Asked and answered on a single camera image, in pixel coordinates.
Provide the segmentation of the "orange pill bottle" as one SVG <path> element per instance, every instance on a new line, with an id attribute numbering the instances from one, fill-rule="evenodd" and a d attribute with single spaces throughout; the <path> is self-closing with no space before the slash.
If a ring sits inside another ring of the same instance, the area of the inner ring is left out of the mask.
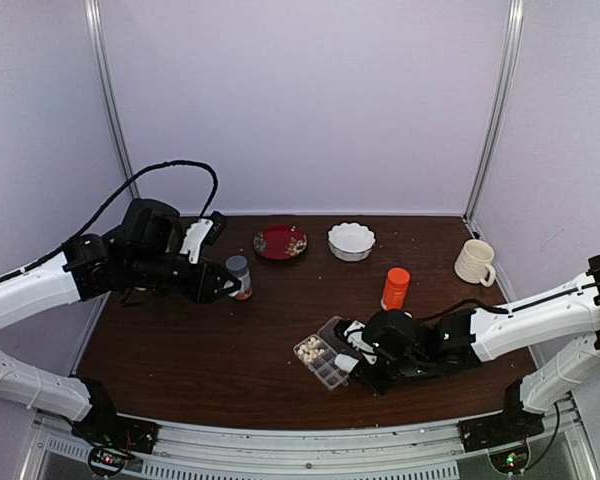
<path id="1" fill-rule="evenodd" d="M 387 272 L 380 305 L 384 310 L 401 310 L 411 282 L 410 273 L 394 267 Z"/>

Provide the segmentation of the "white scalloped dish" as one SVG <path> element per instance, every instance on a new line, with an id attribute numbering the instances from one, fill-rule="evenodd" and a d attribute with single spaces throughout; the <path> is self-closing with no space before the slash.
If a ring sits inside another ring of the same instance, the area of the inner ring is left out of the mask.
<path id="1" fill-rule="evenodd" d="M 357 222 L 334 225 L 327 236 L 331 253 L 345 262 L 365 260 L 376 242 L 375 232 Z"/>

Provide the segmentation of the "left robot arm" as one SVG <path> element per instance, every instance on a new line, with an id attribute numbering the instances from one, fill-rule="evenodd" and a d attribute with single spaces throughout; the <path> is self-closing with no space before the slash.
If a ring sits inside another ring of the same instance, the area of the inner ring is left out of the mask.
<path id="1" fill-rule="evenodd" d="M 179 212 L 157 200 L 135 199 L 121 224 L 106 234 L 82 234 L 36 267 L 0 280 L 0 331 L 55 307 L 86 302 L 113 291 L 176 293 L 211 303 L 240 290 L 223 265 L 202 258 L 226 225 L 218 212 L 186 231 Z M 104 387 L 62 377 L 0 350 L 0 399 L 63 416 L 103 444 L 117 442 L 124 424 Z"/>

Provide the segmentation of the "red floral plate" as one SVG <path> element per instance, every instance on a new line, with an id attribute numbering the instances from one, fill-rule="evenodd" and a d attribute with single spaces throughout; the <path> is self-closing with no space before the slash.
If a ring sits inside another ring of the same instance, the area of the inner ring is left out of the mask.
<path id="1" fill-rule="evenodd" d="M 307 235 L 295 225 L 273 225 L 259 231 L 253 238 L 255 252 L 268 260 L 291 260 L 308 248 Z"/>

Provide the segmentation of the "grey capped supplement bottle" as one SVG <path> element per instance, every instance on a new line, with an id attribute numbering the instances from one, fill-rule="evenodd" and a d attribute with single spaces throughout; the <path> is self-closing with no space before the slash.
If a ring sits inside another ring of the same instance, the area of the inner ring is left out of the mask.
<path id="1" fill-rule="evenodd" d="M 249 299 L 253 289 L 248 259 L 242 255 L 231 256 L 226 260 L 225 267 L 241 282 L 240 289 L 230 293 L 229 296 L 240 301 Z"/>

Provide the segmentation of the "aluminium frame post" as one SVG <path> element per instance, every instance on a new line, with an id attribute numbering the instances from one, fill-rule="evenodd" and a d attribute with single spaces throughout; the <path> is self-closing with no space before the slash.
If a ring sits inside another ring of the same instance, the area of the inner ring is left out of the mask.
<path id="1" fill-rule="evenodd" d="M 524 28 L 524 1 L 509 2 L 501 62 L 487 131 L 481 150 L 478 169 L 463 214 L 467 225 L 476 222 L 479 202 L 486 186 L 487 177 L 495 156 L 497 142 L 503 125 L 506 104 L 509 98 L 518 63 L 519 51 Z"/>
<path id="2" fill-rule="evenodd" d="M 101 2 L 98 0 L 85 0 L 85 15 L 92 51 L 95 59 L 96 70 L 99 77 L 100 89 L 103 97 L 105 117 L 115 157 L 124 180 L 129 180 L 134 170 L 126 145 L 123 126 L 118 111 L 115 97 L 114 84 L 107 55 L 104 27 L 102 23 Z"/>

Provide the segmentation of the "front aluminium rail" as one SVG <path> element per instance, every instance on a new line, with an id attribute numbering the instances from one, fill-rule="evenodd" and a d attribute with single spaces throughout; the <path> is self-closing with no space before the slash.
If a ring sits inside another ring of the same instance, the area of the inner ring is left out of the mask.
<path id="1" fill-rule="evenodd" d="M 544 419 L 524 442 L 469 452 L 456 419 L 341 430 L 255 430 L 161 421 L 150 454 L 120 479 L 501 479 L 505 452 L 529 453 L 525 479 L 598 479 L 575 401 Z"/>

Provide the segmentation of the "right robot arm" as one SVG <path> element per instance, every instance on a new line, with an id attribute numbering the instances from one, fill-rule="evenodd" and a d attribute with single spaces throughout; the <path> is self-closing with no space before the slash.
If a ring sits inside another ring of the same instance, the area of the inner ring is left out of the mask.
<path id="1" fill-rule="evenodd" d="M 600 367 L 600 255 L 573 280 L 520 301 L 487 306 L 467 299 L 421 319 L 381 310 L 365 323 L 347 324 L 340 335 L 363 356 L 353 373 L 379 395 L 397 380 L 454 376 L 564 336 L 571 341 L 510 385 L 503 411 L 491 416 L 487 431 L 506 442 L 541 426 L 550 407 Z"/>

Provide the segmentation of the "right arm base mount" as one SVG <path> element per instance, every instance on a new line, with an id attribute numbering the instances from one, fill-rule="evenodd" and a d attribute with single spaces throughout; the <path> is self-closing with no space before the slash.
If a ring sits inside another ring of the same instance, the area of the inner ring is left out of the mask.
<path id="1" fill-rule="evenodd" d="M 501 412 L 459 422 L 466 453 L 500 447 L 544 432 L 543 415 L 523 409 L 520 385 L 516 381 L 506 389 Z"/>

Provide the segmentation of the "right aluminium frame post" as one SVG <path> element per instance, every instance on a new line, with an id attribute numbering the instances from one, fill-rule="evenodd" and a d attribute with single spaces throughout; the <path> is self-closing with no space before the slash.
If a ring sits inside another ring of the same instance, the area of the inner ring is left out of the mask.
<path id="1" fill-rule="evenodd" d="M 497 142 L 503 125 L 506 104 L 509 98 L 518 63 L 519 51 L 524 28 L 524 1 L 509 2 L 501 62 L 487 131 L 481 150 L 478 169 L 463 214 L 467 225 L 476 222 L 479 202 L 486 186 L 487 177 L 495 156 Z"/>

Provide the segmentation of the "clear plastic pill organizer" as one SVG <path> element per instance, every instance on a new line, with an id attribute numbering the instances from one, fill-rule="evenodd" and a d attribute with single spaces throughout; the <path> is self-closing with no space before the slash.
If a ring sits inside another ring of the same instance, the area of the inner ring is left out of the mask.
<path id="1" fill-rule="evenodd" d="M 330 391 L 349 384 L 349 374 L 336 365 L 342 343 L 336 337 L 334 327 L 340 320 L 342 317 L 333 316 L 293 347 L 296 358 Z"/>

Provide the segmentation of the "white cup at right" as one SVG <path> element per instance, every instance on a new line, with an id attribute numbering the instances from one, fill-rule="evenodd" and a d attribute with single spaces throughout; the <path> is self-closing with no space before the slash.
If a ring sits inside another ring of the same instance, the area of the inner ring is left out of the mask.
<path id="1" fill-rule="evenodd" d="M 454 272 L 464 282 L 491 287 L 496 280 L 495 252 L 486 242 L 467 240 L 455 261 Z"/>

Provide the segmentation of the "left aluminium frame post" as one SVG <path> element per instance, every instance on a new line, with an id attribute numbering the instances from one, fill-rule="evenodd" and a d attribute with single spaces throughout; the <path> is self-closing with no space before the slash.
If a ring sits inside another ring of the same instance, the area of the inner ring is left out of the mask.
<path id="1" fill-rule="evenodd" d="M 85 15 L 92 51 L 95 59 L 96 70 L 99 77 L 100 89 L 103 97 L 105 117 L 115 157 L 124 180 L 129 180 L 134 170 L 126 145 L 123 126 L 118 111 L 115 97 L 114 84 L 107 55 L 104 27 L 102 23 L 101 2 L 98 0 L 85 0 Z"/>

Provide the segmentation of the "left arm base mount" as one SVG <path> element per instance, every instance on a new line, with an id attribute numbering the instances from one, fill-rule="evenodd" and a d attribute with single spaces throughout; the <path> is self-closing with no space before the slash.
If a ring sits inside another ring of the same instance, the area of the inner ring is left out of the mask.
<path id="1" fill-rule="evenodd" d="M 97 478 L 120 474 L 136 455 L 151 454 L 157 441 L 157 423 L 122 416 L 101 382 L 81 379 L 89 394 L 89 412 L 80 421 L 69 421 L 71 433 L 90 447 L 87 466 Z"/>

